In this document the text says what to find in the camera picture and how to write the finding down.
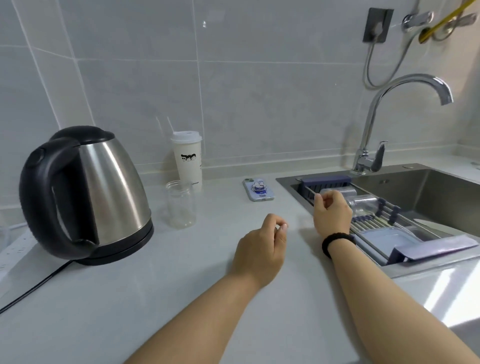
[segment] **stainless steel kettle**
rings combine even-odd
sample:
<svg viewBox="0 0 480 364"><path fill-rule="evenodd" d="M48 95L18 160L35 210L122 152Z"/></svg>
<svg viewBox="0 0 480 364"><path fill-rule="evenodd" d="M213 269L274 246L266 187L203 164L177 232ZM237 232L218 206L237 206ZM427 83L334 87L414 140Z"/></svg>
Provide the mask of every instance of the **stainless steel kettle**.
<svg viewBox="0 0 480 364"><path fill-rule="evenodd" d="M20 176L28 227L52 255L85 265L122 259L151 238L151 211L129 155L111 132L72 126L28 157Z"/></svg>

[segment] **faucet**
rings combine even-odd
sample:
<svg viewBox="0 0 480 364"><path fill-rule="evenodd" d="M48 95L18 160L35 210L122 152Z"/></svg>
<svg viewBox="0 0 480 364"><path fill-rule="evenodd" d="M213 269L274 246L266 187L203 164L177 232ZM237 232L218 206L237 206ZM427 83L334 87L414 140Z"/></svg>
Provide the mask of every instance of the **faucet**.
<svg viewBox="0 0 480 364"><path fill-rule="evenodd" d="M355 154L355 161L353 162L352 173L354 174L365 174L365 170L371 172L378 172L382 167L384 153L385 153L385 143L386 141L380 142L380 145L375 155L375 159L369 159L367 145L370 140L370 135L372 134L373 122L375 121L375 115L377 113L378 105L382 98L395 87L407 84L409 82L420 82L422 84L427 84L433 87L437 92L438 97L440 98L441 105L447 105L453 102L452 91L450 87L440 78L425 74L425 73L414 73L408 74L406 76L399 77L386 86L384 86L372 100L370 108L368 110L367 121L365 122L365 129L363 130L363 137L360 143L360 147Z"/></svg>

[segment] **smartphone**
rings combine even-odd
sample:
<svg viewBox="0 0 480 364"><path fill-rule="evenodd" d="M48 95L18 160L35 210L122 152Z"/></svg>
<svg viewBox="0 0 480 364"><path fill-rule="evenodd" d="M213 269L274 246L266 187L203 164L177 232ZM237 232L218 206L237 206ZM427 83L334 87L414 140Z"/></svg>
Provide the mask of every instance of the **smartphone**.
<svg viewBox="0 0 480 364"><path fill-rule="evenodd" d="M275 195L268 187L263 178L245 178L243 185L247 191L248 198L252 201L273 200Z"/></svg>

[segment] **kettle handle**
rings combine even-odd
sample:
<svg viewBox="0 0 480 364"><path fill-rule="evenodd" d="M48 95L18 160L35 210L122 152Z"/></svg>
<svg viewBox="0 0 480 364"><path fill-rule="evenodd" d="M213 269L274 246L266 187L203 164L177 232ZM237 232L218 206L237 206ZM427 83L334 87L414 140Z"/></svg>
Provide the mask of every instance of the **kettle handle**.
<svg viewBox="0 0 480 364"><path fill-rule="evenodd" d="M35 149L20 174L20 204L33 236L50 254L62 259L89 257L98 243L72 241L63 231L52 191L52 179L79 154L80 143L73 138L50 140Z"/></svg>

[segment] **kitchen sink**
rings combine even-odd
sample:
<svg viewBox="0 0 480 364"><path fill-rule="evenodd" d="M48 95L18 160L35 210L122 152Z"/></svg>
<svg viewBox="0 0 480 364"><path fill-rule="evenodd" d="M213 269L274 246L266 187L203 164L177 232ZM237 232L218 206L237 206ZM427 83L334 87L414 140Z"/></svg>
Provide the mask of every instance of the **kitchen sink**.
<svg viewBox="0 0 480 364"><path fill-rule="evenodd" d="M464 231L480 242L477 238L480 236L480 184L421 164L387 166L377 173L366 175L354 175L349 170L343 170L284 177L277 181L313 214L312 201L299 193L302 179L339 175L350 176L352 184L358 187L358 194L373 194L399 206L401 215L408 219L420 218L443 224ZM440 237L449 236L430 231ZM391 277L397 277L478 256L480 247L474 247L425 261L384 266L382 270Z"/></svg>

